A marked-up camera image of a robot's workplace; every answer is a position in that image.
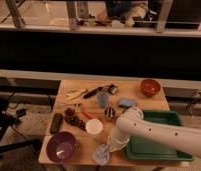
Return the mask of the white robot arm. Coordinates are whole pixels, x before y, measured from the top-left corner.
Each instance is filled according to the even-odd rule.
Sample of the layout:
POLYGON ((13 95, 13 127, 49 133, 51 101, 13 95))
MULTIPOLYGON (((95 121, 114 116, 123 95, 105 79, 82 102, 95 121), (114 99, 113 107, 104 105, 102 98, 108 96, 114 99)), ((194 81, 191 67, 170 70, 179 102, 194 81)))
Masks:
POLYGON ((143 116, 140 108, 130 107, 117 118, 108 136, 111 151, 123 149, 131 136, 139 136, 201 158, 201 129, 153 123, 143 116))

